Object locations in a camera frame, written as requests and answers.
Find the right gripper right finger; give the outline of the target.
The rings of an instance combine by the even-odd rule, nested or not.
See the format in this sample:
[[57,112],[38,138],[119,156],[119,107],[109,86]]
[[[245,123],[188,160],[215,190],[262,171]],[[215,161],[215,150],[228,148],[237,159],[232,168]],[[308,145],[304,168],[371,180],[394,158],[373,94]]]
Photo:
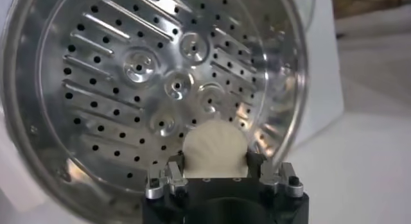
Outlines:
[[274,194],[284,193],[290,198],[302,198],[304,185],[295,174],[289,162],[274,166],[272,159],[263,154],[248,151],[246,153],[248,178],[256,178],[260,183],[272,190]]

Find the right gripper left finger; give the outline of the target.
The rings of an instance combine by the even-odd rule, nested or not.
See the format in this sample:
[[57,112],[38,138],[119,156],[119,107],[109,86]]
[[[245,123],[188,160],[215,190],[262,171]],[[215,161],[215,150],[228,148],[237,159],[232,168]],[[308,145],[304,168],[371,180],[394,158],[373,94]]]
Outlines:
[[183,153],[171,156],[165,165],[153,164],[147,173],[144,195],[146,199],[163,198],[166,191],[175,197],[183,198],[188,193],[188,179],[184,178]]

